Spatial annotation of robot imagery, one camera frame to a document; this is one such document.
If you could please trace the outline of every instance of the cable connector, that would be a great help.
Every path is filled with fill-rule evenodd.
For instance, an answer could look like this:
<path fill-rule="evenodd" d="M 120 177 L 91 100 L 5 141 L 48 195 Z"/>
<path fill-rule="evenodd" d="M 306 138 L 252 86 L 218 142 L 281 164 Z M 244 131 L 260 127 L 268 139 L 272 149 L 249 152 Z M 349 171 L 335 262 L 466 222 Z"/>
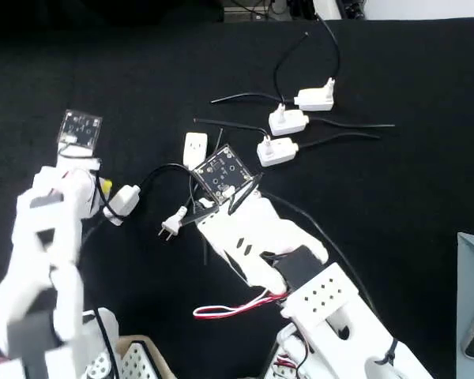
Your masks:
<path fill-rule="evenodd" d="M 301 89 L 293 99 L 302 111 L 330 111 L 333 107 L 333 87 L 335 80 L 330 78 L 321 88 Z"/>
<path fill-rule="evenodd" d="M 263 167 L 288 162 L 295 158 L 299 146 L 291 138 L 271 140 L 265 137 L 257 146 L 257 154 Z"/>
<path fill-rule="evenodd" d="M 286 111 L 284 104 L 269 115 L 269 126 L 273 136 L 297 133 L 306 129 L 309 118 L 299 109 Z"/>
<path fill-rule="evenodd" d="M 108 205 L 118 215 L 127 217 L 137 206 L 140 192 L 141 188 L 139 186 L 123 186 L 109 201 Z M 103 207 L 103 215 L 117 227 L 123 223 L 123 219 L 115 217 L 107 206 Z"/>
<path fill-rule="evenodd" d="M 158 233 L 158 237 L 160 237 L 164 231 L 167 231 L 168 233 L 165 241 L 171 239 L 172 235 L 176 236 L 179 233 L 179 228 L 182 226 L 181 220 L 184 218 L 184 216 L 186 216 L 187 212 L 188 209 L 185 206 L 182 206 L 174 215 L 162 222 L 161 231 Z"/>

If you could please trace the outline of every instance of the black cable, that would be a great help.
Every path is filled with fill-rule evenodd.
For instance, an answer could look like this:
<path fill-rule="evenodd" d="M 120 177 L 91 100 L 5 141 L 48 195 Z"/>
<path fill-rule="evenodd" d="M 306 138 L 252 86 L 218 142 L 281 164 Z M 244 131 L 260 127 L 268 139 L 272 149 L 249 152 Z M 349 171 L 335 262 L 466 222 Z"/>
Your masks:
<path fill-rule="evenodd" d="M 66 156 L 65 154 L 63 154 L 63 152 L 67 150 L 70 146 L 77 146 L 77 145 L 66 144 L 65 146 L 63 146 L 62 148 L 58 150 L 58 155 L 67 159 L 98 159 L 98 158 L 95 158 L 94 156 Z"/>
<path fill-rule="evenodd" d="M 102 186 L 100 185 L 100 170 L 95 171 L 95 187 L 100 195 L 100 199 L 102 199 L 103 205 L 109 210 L 112 216 L 118 220 L 123 221 L 125 219 L 125 216 L 119 215 L 113 208 L 111 208 L 109 201 L 105 198 Z"/>
<path fill-rule="evenodd" d="M 237 199 L 234 203 L 235 195 L 231 197 L 230 204 L 228 205 L 228 215 L 231 216 L 235 213 L 235 211 L 241 206 L 241 204 L 247 199 L 248 196 L 254 191 L 258 184 L 260 184 L 261 178 L 263 177 L 263 172 L 258 175 L 255 175 L 254 178 L 251 180 L 251 184 L 247 187 L 246 192 Z"/>
<path fill-rule="evenodd" d="M 273 72 L 273 80 L 274 80 L 274 88 L 276 89 L 277 95 L 281 98 L 281 102 L 284 103 L 284 96 L 281 93 L 279 89 L 279 85 L 277 83 L 277 72 L 279 71 L 279 68 L 282 66 L 284 61 L 299 47 L 302 42 L 309 36 L 309 33 L 305 32 L 304 35 L 302 36 L 301 39 L 293 43 L 279 58 L 279 61 L 277 61 L 276 66 L 274 67 L 274 72 Z"/>
<path fill-rule="evenodd" d="M 167 170 L 177 170 L 177 171 L 184 171 L 188 175 L 190 175 L 193 179 L 195 179 L 198 182 L 198 178 L 193 173 L 192 171 L 188 170 L 186 167 L 184 167 L 182 164 L 179 163 L 166 163 L 162 164 L 161 166 L 158 166 L 154 170 L 152 170 L 145 178 L 142 180 L 141 184 L 139 187 L 141 187 L 141 192 L 144 193 L 145 190 L 147 190 L 147 186 L 151 183 L 151 181 L 161 172 L 167 171 Z"/>
<path fill-rule="evenodd" d="M 241 97 L 261 97 L 262 99 L 272 100 L 273 102 L 279 103 L 281 101 L 280 97 L 270 95 L 264 92 L 242 92 L 235 95 L 221 97 L 219 99 L 211 100 L 211 104 L 223 103 L 224 101 L 240 99 Z M 293 99 L 286 99 L 285 103 L 293 103 Z"/>
<path fill-rule="evenodd" d="M 241 129 L 241 130 L 251 130 L 254 132 L 259 132 L 265 137 L 268 137 L 269 134 L 263 128 L 258 128 L 257 126 L 249 126 L 244 124 L 239 124 L 238 122 L 229 122 L 229 121 L 218 121 L 218 120 L 209 120 L 207 118 L 194 118 L 193 122 L 195 124 L 209 124 L 209 125 L 218 125 L 227 128 Z"/>
<path fill-rule="evenodd" d="M 360 279 L 360 277 L 359 277 L 358 273 L 356 272 L 355 268 L 353 267 L 353 265 L 351 264 L 349 259 L 346 257 L 346 255 L 342 252 L 340 247 L 326 234 L 326 232 L 322 229 L 322 227 L 320 227 L 320 225 L 316 222 L 316 220 L 309 213 L 304 211 L 303 209 L 297 207 L 296 205 L 293 205 L 292 203 L 290 203 L 289 201 L 286 201 L 285 199 L 282 199 L 281 197 L 278 197 L 276 195 L 272 195 L 271 193 L 263 191 L 263 190 L 261 190 L 261 193 L 265 197 L 269 197 L 273 201 L 275 201 L 277 203 L 280 203 L 280 204 L 282 204 L 286 207 L 289 207 L 294 212 L 297 212 L 300 215 L 304 216 L 306 219 L 308 219 L 310 221 L 310 223 L 313 224 L 313 226 L 316 228 L 316 230 L 319 232 L 319 234 L 322 235 L 322 237 L 333 247 L 333 249 L 336 251 L 337 255 L 339 255 L 340 259 L 344 262 L 344 264 L 348 268 L 349 272 L 351 273 L 353 279 L 356 281 L 356 283 L 359 287 L 359 290 L 362 292 L 363 298 L 367 302 L 367 305 L 369 306 L 369 308 L 371 308 L 372 312 L 374 312 L 376 317 L 378 319 L 380 319 L 379 313 L 376 310 L 374 302 L 372 301 L 371 294 L 369 293 L 369 291 L 367 290 L 367 288 L 363 284 L 363 281 Z"/>
<path fill-rule="evenodd" d="M 351 137 L 362 138 L 366 140 L 380 140 L 380 136 L 368 133 L 339 133 L 333 136 L 323 138 L 321 140 L 316 140 L 312 142 L 307 142 L 305 144 L 299 144 L 299 148 L 312 148 L 314 146 L 319 146 L 320 144 L 328 144 L 329 142 L 337 141 L 340 139 L 346 139 Z"/>
<path fill-rule="evenodd" d="M 300 375 L 299 375 L 300 367 L 306 362 L 307 358 L 309 358 L 309 343 L 307 342 L 307 338 L 303 335 L 303 333 L 300 331 L 298 327 L 297 327 L 297 331 L 302 336 L 303 346 L 306 348 L 306 354 L 304 355 L 303 360 L 295 368 L 295 376 L 297 377 L 297 379 L 300 379 Z"/>
<path fill-rule="evenodd" d="M 395 124 L 348 124 L 346 122 L 339 122 L 335 120 L 330 120 L 328 118 L 319 117 L 319 116 L 309 116 L 310 121 L 321 121 L 325 124 L 335 126 L 337 128 L 347 128 L 347 129 L 378 129 L 378 128 L 394 128 Z"/>
<path fill-rule="evenodd" d="M 258 6 L 258 4 L 260 4 L 261 2 L 263 2 L 263 4 L 265 4 L 265 1 L 266 1 L 266 0 L 258 0 L 258 1 L 254 4 L 253 8 L 251 8 L 251 9 L 253 10 L 253 12 L 254 12 L 254 10 L 256 9 L 256 7 Z M 253 15 L 254 15 L 253 12 L 250 12 L 250 20 L 251 20 L 251 21 L 253 20 Z M 265 16 L 265 19 L 267 19 L 267 18 L 269 17 L 269 15 L 268 15 L 267 13 L 264 13 L 264 16 Z"/>
<path fill-rule="evenodd" d="M 260 13 L 260 12 L 257 12 L 257 11 L 254 10 L 254 9 L 250 9 L 250 8 L 248 8 L 247 6 L 244 6 L 243 4 L 237 2 L 236 0 L 230 0 L 230 1 L 233 2 L 233 3 L 234 3 L 236 6 L 238 6 L 239 8 L 245 9 L 245 10 L 247 10 L 247 11 L 250 12 L 250 13 L 256 14 L 257 16 L 266 17 L 265 14 Z"/>
<path fill-rule="evenodd" d="M 314 14 L 316 16 L 316 18 L 318 19 L 319 22 L 322 23 L 323 27 L 325 28 L 325 30 L 329 33 L 330 35 L 330 38 L 332 40 L 332 44 L 333 44 L 333 49 L 335 50 L 335 55 L 336 55 L 336 65 L 335 65 L 335 69 L 333 70 L 333 74 L 331 76 L 331 78 L 335 79 L 337 77 L 337 75 L 339 75 L 339 69 L 340 69 L 340 48 L 339 48 L 339 43 L 337 42 L 337 38 L 335 37 L 335 35 L 333 34 L 332 32 L 332 29 L 330 29 L 330 27 L 326 24 L 325 20 L 323 20 L 319 14 L 315 13 Z"/>
<path fill-rule="evenodd" d="M 384 359 L 381 361 L 377 361 L 376 364 L 379 366 L 384 366 L 385 364 L 389 363 L 391 366 L 395 363 L 395 350 L 398 346 L 398 340 L 394 337 L 392 341 L 392 346 L 388 349 L 385 354 Z"/>

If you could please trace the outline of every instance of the black tablecloth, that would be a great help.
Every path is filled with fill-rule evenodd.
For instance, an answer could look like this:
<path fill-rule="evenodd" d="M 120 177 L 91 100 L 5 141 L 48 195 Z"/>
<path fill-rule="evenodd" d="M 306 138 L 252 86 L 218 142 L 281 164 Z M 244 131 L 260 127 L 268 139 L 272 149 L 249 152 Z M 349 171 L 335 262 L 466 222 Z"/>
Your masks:
<path fill-rule="evenodd" d="M 333 117 L 395 122 L 379 142 L 301 151 L 264 169 L 261 186 L 305 208 L 362 276 L 389 330 L 434 377 L 454 377 L 456 233 L 474 233 L 474 19 L 333 22 L 342 64 Z M 235 92 L 272 92 L 284 48 L 311 37 L 280 72 L 288 96 L 322 85 L 333 50 L 315 23 L 200 24 L 176 28 L 52 32 L 0 38 L 0 280 L 9 261 L 16 196 L 55 163 L 62 115 L 103 116 L 96 154 L 115 187 L 182 158 L 194 116 L 266 126 L 272 103 L 212 106 Z M 324 136 L 309 125 L 296 141 Z M 253 171 L 260 137 L 226 132 Z M 274 305 L 221 321 L 195 321 L 207 304 L 254 296 L 213 255 L 202 264 L 194 227 L 165 243 L 160 223 L 188 194 L 171 173 L 122 227 L 103 227 L 84 251 L 83 275 L 121 334 L 158 344 L 180 377 L 257 374 L 285 321 Z M 313 234 L 312 226 L 287 209 Z"/>

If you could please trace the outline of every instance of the robotic arm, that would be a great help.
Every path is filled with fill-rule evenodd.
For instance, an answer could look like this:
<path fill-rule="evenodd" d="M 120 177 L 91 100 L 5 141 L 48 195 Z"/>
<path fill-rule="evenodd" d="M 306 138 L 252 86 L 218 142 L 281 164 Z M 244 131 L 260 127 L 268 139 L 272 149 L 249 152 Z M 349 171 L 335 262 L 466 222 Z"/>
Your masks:
<path fill-rule="evenodd" d="M 302 379 L 432 378 L 372 313 L 339 265 L 327 265 L 322 243 L 281 219 L 258 190 L 231 216 L 224 205 L 197 227 L 250 287 L 288 294 L 281 315 L 292 322 L 277 335 L 279 348 L 265 379 L 295 378 L 297 370 Z M 278 370 L 281 357 L 290 363 Z"/>
<path fill-rule="evenodd" d="M 17 198 L 13 251 L 0 283 L 0 379 L 76 379 L 105 350 L 95 315 L 83 313 L 77 270 L 81 220 L 102 205 L 93 174 L 100 162 L 91 148 L 65 143 L 62 150 L 56 167 L 42 167 L 32 188 Z M 100 179 L 100 185 L 108 196 L 110 183 Z M 27 314 L 48 288 L 56 290 L 55 309 Z M 114 314 L 101 309 L 99 315 L 116 345 Z"/>

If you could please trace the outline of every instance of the black circuit board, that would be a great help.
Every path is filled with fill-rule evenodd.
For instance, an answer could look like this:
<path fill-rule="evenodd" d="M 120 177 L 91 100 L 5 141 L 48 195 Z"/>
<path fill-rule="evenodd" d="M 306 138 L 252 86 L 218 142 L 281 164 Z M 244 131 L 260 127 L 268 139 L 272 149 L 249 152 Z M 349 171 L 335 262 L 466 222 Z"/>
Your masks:
<path fill-rule="evenodd" d="M 230 199 L 253 178 L 227 144 L 196 167 L 194 173 L 218 205 Z"/>
<path fill-rule="evenodd" d="M 67 110 L 58 136 L 59 144 L 71 144 L 93 150 L 102 118 L 80 111 Z"/>

